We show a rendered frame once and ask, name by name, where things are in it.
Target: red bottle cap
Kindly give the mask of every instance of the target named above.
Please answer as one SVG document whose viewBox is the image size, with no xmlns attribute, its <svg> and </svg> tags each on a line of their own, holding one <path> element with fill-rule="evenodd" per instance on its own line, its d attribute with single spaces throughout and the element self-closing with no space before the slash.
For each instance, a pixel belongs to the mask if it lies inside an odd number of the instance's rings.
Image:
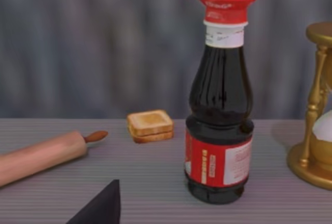
<svg viewBox="0 0 332 224">
<path fill-rule="evenodd" d="M 206 6 L 205 20 L 219 24 L 247 22 L 247 7 L 255 0 L 200 0 Z"/>
</svg>

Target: hourglass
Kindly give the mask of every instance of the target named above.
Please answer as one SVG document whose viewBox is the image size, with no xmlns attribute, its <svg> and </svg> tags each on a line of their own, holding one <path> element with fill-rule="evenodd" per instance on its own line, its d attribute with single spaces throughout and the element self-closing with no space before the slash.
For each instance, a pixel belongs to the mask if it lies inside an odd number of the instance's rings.
<svg viewBox="0 0 332 224">
<path fill-rule="evenodd" d="M 311 24 L 306 34 L 317 45 L 315 76 L 304 138 L 289 151 L 287 164 L 301 179 L 332 190 L 332 111 L 323 114 L 332 89 L 332 22 Z"/>
</svg>

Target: gray curtain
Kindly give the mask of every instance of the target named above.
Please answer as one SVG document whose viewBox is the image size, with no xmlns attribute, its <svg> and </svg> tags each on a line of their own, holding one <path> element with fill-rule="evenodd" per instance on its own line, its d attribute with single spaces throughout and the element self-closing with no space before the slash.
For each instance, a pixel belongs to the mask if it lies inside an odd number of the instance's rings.
<svg viewBox="0 0 332 224">
<path fill-rule="evenodd" d="M 314 72 L 308 24 L 332 0 L 258 0 L 245 52 L 253 118 L 302 118 Z M 0 117 L 189 113 L 205 27 L 198 0 L 0 0 Z"/>
</svg>

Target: rolling pin barrel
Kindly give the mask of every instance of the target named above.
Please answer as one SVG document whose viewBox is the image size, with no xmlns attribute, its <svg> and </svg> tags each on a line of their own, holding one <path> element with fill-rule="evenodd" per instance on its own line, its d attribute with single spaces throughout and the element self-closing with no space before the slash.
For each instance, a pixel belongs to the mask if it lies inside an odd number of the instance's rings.
<svg viewBox="0 0 332 224">
<path fill-rule="evenodd" d="M 70 132 L 47 141 L 0 156 L 0 187 L 33 175 L 87 153 L 88 142 L 97 141 L 107 132 L 96 132 L 84 138 Z"/>
</svg>

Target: bread slice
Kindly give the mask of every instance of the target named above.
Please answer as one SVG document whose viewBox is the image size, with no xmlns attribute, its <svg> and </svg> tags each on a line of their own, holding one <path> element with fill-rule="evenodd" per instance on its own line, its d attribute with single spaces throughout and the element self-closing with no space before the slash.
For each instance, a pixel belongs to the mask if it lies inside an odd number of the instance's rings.
<svg viewBox="0 0 332 224">
<path fill-rule="evenodd" d="M 174 132 L 164 132 L 159 134 L 151 134 L 148 136 L 135 136 L 135 134 L 130 132 L 130 135 L 132 136 L 135 143 L 142 144 L 142 143 L 149 143 L 149 142 L 155 142 L 165 139 L 171 139 L 174 136 Z"/>
<path fill-rule="evenodd" d="M 174 128 L 173 120 L 164 110 L 129 114 L 127 122 L 130 133 L 135 137 L 173 132 Z"/>
</svg>

